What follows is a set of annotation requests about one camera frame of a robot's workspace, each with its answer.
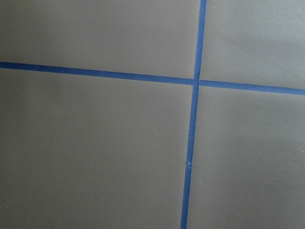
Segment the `long blue tape strip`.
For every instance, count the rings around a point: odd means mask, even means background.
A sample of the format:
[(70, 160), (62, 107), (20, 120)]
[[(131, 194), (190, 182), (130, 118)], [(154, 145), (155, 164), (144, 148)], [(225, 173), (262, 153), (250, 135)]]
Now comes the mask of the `long blue tape strip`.
[(199, 94), (199, 78), (201, 72), (202, 53), (203, 53), (203, 44), (204, 44), (206, 5), (207, 5), (207, 1), (205, 0), (200, 1), (198, 33), (197, 33), (196, 52), (195, 52), (195, 60), (194, 60), (192, 100), (191, 100), (189, 131), (188, 131), (188, 144), (187, 144), (186, 161), (185, 161), (181, 223), (180, 223), (180, 228), (182, 229), (187, 228), (187, 220), (188, 220), (191, 177), (192, 177), (192, 168), (193, 168), (193, 149), (194, 149), (194, 141), (195, 141), (198, 94)]

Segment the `crossing blue tape strip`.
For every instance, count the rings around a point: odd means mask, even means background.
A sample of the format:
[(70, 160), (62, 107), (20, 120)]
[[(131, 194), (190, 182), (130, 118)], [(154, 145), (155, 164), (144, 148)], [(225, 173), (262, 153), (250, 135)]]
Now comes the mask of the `crossing blue tape strip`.
[[(89, 70), (89, 69), (80, 69), (80, 68), (15, 63), (15, 62), (1, 62), (0, 67), (2, 69), (61, 73), (61, 74), (105, 77), (105, 78), (115, 78), (115, 79), (125, 79), (125, 80), (158, 82), (158, 83), (173, 83), (173, 84), (183, 84), (183, 85), (192, 85), (194, 83), (193, 79), (179, 78), (179, 77), (109, 72), (109, 71)], [(258, 92), (277, 93), (277, 94), (293, 94), (293, 95), (304, 95), (305, 94), (304, 89), (246, 84), (246, 83), (231, 83), (231, 82), (222, 82), (222, 81), (199, 80), (198, 85), (204, 86), (204, 87), (258, 91)]]

